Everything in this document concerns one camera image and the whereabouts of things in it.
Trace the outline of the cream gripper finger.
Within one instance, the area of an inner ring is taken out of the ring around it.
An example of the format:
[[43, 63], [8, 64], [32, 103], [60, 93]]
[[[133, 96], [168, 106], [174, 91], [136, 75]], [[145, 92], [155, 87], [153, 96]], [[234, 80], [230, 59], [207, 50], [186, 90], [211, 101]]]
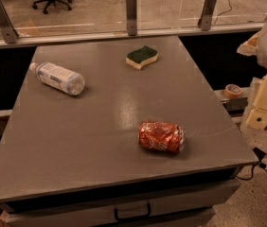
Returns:
[[260, 32], [255, 33], [247, 41], [241, 44], [237, 52], [243, 56], [256, 56], [258, 52], [258, 37]]

